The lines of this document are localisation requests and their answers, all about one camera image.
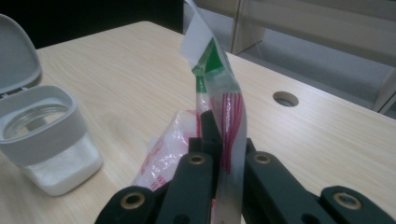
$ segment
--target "dark background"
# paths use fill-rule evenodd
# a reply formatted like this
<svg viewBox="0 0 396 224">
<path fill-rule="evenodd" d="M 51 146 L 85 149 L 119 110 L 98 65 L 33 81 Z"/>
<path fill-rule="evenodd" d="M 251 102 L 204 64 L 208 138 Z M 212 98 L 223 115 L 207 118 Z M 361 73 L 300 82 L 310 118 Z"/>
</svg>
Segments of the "dark background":
<svg viewBox="0 0 396 224">
<path fill-rule="evenodd" d="M 183 29 L 183 0 L 16 0 L 2 3 L 0 13 L 16 21 L 37 49 L 137 21 Z"/>
</svg>

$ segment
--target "table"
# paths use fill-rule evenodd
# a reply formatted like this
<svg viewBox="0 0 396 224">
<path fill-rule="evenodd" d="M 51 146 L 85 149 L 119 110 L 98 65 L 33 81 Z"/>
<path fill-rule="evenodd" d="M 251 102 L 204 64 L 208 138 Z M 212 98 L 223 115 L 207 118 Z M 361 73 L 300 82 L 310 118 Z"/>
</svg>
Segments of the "table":
<svg viewBox="0 0 396 224">
<path fill-rule="evenodd" d="M 42 84 L 78 101 L 103 156 L 102 168 L 51 197 L 0 154 L 2 223 L 93 223 L 111 196 L 129 186 L 149 140 L 180 109 L 195 107 L 195 78 L 179 55 L 183 36 L 139 22 L 38 51 Z M 396 121 L 229 55 L 247 106 L 248 136 L 277 156 L 307 190 L 355 189 L 396 218 Z M 277 91 L 297 106 L 278 104 Z"/>
</svg>

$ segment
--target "plastic packaging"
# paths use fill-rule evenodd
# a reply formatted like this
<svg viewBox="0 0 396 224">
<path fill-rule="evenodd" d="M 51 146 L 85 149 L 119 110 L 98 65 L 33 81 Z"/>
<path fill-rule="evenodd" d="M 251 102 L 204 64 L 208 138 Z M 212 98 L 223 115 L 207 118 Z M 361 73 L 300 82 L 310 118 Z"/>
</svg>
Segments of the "plastic packaging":
<svg viewBox="0 0 396 224">
<path fill-rule="evenodd" d="M 244 100 L 224 50 L 214 37 L 197 6 L 187 3 L 195 15 L 183 40 L 181 53 L 204 74 L 223 151 L 216 194 L 214 223 L 240 223 L 247 143 L 247 118 Z"/>
<path fill-rule="evenodd" d="M 189 138 L 196 136 L 196 111 L 178 111 L 150 150 L 132 185 L 156 190 L 170 181 L 180 158 L 188 152 Z"/>
</svg>

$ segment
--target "gray lid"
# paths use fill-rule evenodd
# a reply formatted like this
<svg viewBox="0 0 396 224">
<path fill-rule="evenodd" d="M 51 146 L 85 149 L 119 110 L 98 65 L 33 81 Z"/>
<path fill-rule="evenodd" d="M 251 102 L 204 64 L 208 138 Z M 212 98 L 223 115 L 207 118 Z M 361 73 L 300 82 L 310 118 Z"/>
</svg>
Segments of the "gray lid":
<svg viewBox="0 0 396 224">
<path fill-rule="evenodd" d="M 0 14 L 0 95 L 32 87 L 40 76 L 40 62 L 29 36 L 14 20 Z"/>
</svg>

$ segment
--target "wooden table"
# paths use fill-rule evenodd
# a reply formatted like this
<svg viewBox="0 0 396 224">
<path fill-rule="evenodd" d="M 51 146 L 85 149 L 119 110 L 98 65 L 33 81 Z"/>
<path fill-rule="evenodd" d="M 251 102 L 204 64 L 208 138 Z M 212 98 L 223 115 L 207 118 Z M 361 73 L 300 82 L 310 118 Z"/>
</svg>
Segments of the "wooden table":
<svg viewBox="0 0 396 224">
<path fill-rule="evenodd" d="M 195 79 L 179 55 L 183 36 L 149 22 L 40 49 L 42 84 L 78 100 L 103 156 L 84 184 L 50 197 L 0 155 L 1 223 L 93 223 L 129 186 L 149 140 L 180 109 L 195 107 Z M 355 189 L 396 218 L 396 121 L 229 55 L 247 105 L 248 136 L 277 156 L 307 190 Z M 287 91 L 299 104 L 273 99 Z"/>
</svg>

